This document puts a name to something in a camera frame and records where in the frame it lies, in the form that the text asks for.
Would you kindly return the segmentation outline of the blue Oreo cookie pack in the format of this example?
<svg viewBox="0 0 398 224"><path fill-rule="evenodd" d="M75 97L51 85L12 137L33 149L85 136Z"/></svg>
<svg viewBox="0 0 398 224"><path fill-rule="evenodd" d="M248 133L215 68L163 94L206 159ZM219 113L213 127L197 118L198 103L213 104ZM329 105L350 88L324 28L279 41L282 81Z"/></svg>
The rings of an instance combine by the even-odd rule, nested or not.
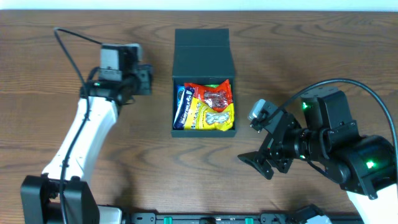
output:
<svg viewBox="0 0 398 224"><path fill-rule="evenodd" d="M177 85L176 87L176 108L178 108L180 104L180 100L182 98L182 95L185 91L185 85Z"/></svg>

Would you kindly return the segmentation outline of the Dairy Milk chocolate bar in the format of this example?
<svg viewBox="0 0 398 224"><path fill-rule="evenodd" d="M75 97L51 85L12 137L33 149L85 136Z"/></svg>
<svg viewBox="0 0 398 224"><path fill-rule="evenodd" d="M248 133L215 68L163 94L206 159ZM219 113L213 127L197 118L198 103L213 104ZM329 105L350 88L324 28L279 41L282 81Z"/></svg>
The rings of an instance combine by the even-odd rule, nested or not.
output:
<svg viewBox="0 0 398 224"><path fill-rule="evenodd" d="M184 129L194 93L195 90L192 87L185 87L182 91L180 103L178 104L174 118L174 129Z"/></svg>

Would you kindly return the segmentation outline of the yellow Hacks candy bag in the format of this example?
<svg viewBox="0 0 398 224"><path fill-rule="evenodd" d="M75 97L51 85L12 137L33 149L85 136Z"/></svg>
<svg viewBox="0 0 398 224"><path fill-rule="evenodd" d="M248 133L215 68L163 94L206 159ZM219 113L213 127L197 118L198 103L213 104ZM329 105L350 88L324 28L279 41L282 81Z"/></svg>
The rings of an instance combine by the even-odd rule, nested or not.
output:
<svg viewBox="0 0 398 224"><path fill-rule="evenodd" d="M198 98L193 98L182 119L183 129L227 131L233 127L234 103L217 112Z"/></svg>

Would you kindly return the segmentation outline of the red Hacks candy bag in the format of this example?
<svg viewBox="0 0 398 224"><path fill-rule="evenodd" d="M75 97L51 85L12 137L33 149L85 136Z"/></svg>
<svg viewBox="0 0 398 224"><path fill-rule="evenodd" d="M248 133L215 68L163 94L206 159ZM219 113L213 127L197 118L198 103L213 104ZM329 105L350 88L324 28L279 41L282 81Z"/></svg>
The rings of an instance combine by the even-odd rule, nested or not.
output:
<svg viewBox="0 0 398 224"><path fill-rule="evenodd" d="M206 103L217 112L222 112L233 103L233 93L228 79L216 87L196 83L185 83L184 85L185 88L193 89L195 98Z"/></svg>

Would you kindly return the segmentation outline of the Haribo worms candy bag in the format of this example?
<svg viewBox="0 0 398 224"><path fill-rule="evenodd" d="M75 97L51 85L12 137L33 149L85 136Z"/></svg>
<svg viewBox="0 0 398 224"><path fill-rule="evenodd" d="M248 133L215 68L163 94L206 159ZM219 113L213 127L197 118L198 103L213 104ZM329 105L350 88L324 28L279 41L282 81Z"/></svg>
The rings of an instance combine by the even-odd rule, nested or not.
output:
<svg viewBox="0 0 398 224"><path fill-rule="evenodd" d="M205 85L206 87L210 87L210 88L217 88L219 85L217 84L212 84L212 85Z"/></svg>

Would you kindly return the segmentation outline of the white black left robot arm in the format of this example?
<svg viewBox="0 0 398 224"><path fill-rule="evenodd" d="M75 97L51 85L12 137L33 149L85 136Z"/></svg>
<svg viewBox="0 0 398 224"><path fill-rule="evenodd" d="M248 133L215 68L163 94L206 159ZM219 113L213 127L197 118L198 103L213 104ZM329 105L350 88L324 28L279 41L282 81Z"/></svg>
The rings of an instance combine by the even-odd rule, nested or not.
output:
<svg viewBox="0 0 398 224"><path fill-rule="evenodd" d="M98 205L90 189L98 154L121 108L150 95L152 66L139 44L102 44L100 65L83 80L75 119L40 176L21 185L26 223L129 223L117 206Z"/></svg>

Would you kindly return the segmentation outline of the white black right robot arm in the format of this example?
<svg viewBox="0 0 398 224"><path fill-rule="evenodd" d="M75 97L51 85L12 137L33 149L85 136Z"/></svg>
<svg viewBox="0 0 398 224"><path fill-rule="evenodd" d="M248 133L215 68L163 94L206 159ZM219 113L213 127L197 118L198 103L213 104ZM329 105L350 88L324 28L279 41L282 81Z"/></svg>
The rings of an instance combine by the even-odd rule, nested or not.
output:
<svg viewBox="0 0 398 224"><path fill-rule="evenodd" d="M295 159L305 161L348 194L364 223L397 223L394 148L384 137L362 136L346 95L336 87L300 95L306 127L286 110L260 99L248 116L267 136L258 151L239 159L270 180L287 173Z"/></svg>

